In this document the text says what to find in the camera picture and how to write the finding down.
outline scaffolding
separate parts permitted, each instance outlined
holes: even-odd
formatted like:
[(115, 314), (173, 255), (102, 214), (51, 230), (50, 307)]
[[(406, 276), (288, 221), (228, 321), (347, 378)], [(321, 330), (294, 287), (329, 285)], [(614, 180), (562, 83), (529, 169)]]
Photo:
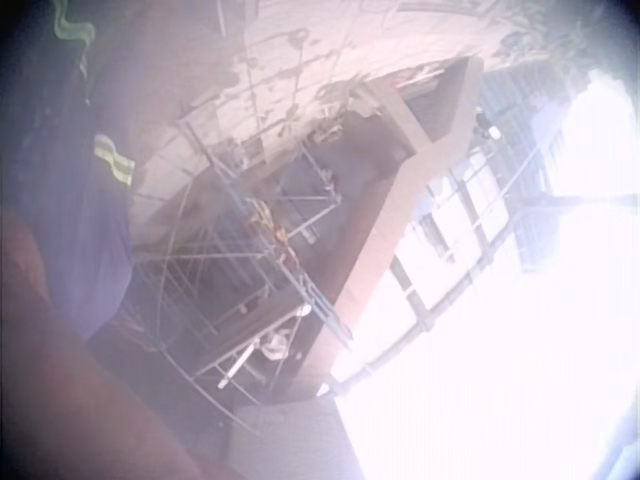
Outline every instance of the scaffolding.
[[(352, 348), (350, 331), (290, 244), (338, 207), (341, 197), (332, 173), (301, 146), (295, 161), (313, 172), (320, 192), (281, 190), (269, 199), (257, 198), (233, 162), (210, 153), (189, 125), (187, 132), (214, 169), (226, 208), (199, 229), (193, 242), (178, 244), (191, 181), (165, 254), (146, 255), (134, 267), (119, 326), (145, 349), (161, 352), (229, 419), (252, 430), (234, 415), (233, 406), (270, 401), (301, 322), (319, 319), (345, 349)], [(275, 211), (284, 212), (282, 219)]]

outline metal pipe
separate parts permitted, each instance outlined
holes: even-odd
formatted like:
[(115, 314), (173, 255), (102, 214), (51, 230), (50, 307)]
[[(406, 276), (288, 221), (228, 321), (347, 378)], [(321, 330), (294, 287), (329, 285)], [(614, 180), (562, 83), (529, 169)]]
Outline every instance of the metal pipe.
[(167, 257), (146, 257), (138, 259), (138, 263), (159, 262), (162, 260), (176, 259), (207, 259), (207, 258), (262, 258), (265, 253), (260, 252), (236, 252), (236, 253), (185, 253), (178, 255), (169, 255)]
[(238, 357), (238, 359), (236, 360), (236, 362), (233, 364), (233, 366), (229, 369), (229, 371), (225, 374), (224, 372), (222, 372), (224, 374), (224, 378), (222, 380), (220, 380), (220, 383), (218, 383), (218, 388), (220, 390), (222, 390), (224, 387), (227, 386), (227, 384), (229, 383), (229, 380), (231, 380), (233, 378), (233, 376), (238, 373), (238, 370), (240, 370), (240, 368), (242, 368), (242, 365), (244, 364), (244, 362), (246, 362), (247, 360), (249, 360), (249, 357), (251, 356), (251, 354), (253, 353), (253, 351), (256, 349), (256, 345), (257, 342), (253, 342), (251, 343), (244, 352), (242, 352), (242, 355), (240, 355)]
[(229, 410), (227, 410), (220, 402), (218, 402), (215, 398), (213, 398), (209, 392), (207, 392), (204, 388), (202, 388), (200, 385), (198, 385), (197, 382), (195, 382), (193, 379), (191, 379), (189, 377), (189, 375), (187, 375), (187, 372), (185, 372), (182, 367), (180, 365), (178, 365), (178, 362), (176, 362), (173, 357), (171, 355), (169, 355), (169, 353), (166, 350), (162, 350), (163, 355), (165, 356), (165, 358), (169, 361), (169, 363), (171, 365), (173, 365), (173, 367), (178, 371), (178, 373), (180, 373), (180, 375), (182, 375), (184, 377), (185, 380), (187, 380), (198, 392), (200, 392), (200, 394), (206, 398), (209, 403), (211, 403), (214, 407), (216, 407), (218, 410), (220, 410), (222, 413), (224, 413), (227, 417), (229, 417), (232, 421), (234, 421), (235, 423), (237, 423), (238, 425), (240, 425), (241, 427), (243, 427), (244, 429), (246, 429), (247, 431), (258, 435), (258, 431), (255, 430), (254, 428), (251, 428), (249, 425), (247, 425), (245, 422), (243, 422), (242, 420), (240, 420), (238, 417), (236, 417), (233, 413), (231, 413)]
[(321, 212), (317, 213), (316, 215), (314, 215), (313, 217), (311, 217), (309, 220), (307, 220), (306, 222), (298, 225), (296, 228), (294, 228), (293, 230), (291, 230), (288, 234), (287, 234), (287, 238), (291, 238), (295, 235), (297, 235), (298, 233), (300, 233), (302, 230), (304, 230), (305, 228), (307, 228), (310, 225), (313, 225), (315, 222), (317, 222), (318, 220), (320, 220), (322, 217), (324, 217), (327, 213), (329, 213), (331, 210), (333, 210), (334, 208), (336, 208), (338, 206), (338, 203), (332, 203), (331, 205), (329, 205), (327, 208), (325, 208), (324, 210), (322, 210)]

